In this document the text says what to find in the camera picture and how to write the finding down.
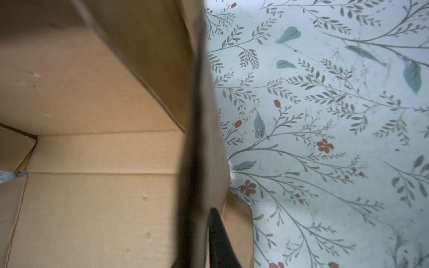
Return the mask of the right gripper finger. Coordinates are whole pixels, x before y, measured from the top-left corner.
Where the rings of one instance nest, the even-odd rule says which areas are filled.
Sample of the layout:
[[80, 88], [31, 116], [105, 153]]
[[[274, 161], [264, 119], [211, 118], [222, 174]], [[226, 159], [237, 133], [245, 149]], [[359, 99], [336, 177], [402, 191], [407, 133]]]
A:
[[241, 268], [216, 208], [210, 210], [208, 233], [210, 268]]

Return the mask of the brown cardboard box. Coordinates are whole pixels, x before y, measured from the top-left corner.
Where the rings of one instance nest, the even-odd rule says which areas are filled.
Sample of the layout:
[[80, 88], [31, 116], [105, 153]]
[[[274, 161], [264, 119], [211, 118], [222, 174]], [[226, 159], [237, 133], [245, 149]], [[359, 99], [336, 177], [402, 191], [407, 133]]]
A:
[[242, 268], [203, 1], [1, 2], [1, 266]]

